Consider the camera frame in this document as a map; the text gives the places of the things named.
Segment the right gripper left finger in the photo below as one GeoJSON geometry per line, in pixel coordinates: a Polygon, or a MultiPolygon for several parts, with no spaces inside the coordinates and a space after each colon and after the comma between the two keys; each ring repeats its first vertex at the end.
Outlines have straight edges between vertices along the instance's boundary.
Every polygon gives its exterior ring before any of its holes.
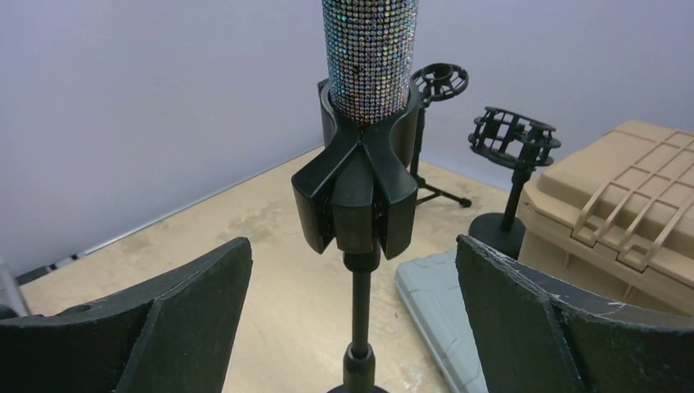
{"type": "Polygon", "coordinates": [[[4,392],[220,392],[252,270],[235,238],[53,316],[1,322],[4,392]]]}

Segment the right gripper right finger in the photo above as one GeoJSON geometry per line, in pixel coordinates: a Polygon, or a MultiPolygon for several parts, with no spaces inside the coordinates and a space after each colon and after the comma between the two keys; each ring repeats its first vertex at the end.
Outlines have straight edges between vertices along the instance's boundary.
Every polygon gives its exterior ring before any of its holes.
{"type": "Polygon", "coordinates": [[[467,235],[456,266],[489,391],[692,391],[692,318],[599,296],[467,235]]]}

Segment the black stand for patterned microphone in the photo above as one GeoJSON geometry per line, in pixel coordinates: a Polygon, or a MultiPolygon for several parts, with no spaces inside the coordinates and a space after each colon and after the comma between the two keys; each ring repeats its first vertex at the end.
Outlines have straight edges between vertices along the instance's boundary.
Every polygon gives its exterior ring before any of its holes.
{"type": "Polygon", "coordinates": [[[372,273],[380,260],[410,245],[417,181],[408,172],[420,97],[408,85],[405,107],[375,124],[360,125],[331,102],[319,83],[324,149],[291,178],[304,238],[318,254],[332,241],[352,273],[351,342],[335,392],[380,392],[376,356],[368,342],[372,273]]]}

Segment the black tripod mic stand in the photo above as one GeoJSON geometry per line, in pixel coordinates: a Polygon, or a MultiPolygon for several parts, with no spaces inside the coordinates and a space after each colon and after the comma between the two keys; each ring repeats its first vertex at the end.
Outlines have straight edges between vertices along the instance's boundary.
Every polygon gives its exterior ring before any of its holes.
{"type": "Polygon", "coordinates": [[[460,65],[435,62],[414,71],[411,81],[417,87],[419,103],[417,107],[417,130],[409,173],[417,182],[419,189],[425,193],[424,196],[418,197],[417,205],[436,198],[446,198],[462,208],[469,208],[472,205],[470,199],[436,187],[421,174],[421,154],[424,142],[429,137],[430,131],[437,131],[440,125],[440,121],[435,120],[434,127],[430,126],[430,107],[432,104],[446,102],[463,94],[469,84],[469,74],[460,65]]]}

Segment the silver head patterned microphone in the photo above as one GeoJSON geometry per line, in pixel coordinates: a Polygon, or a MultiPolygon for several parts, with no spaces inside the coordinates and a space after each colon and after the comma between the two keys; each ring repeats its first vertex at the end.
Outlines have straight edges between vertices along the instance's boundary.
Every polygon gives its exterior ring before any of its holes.
{"type": "Polygon", "coordinates": [[[332,105],[375,124],[408,104],[416,0],[322,2],[332,105]]]}

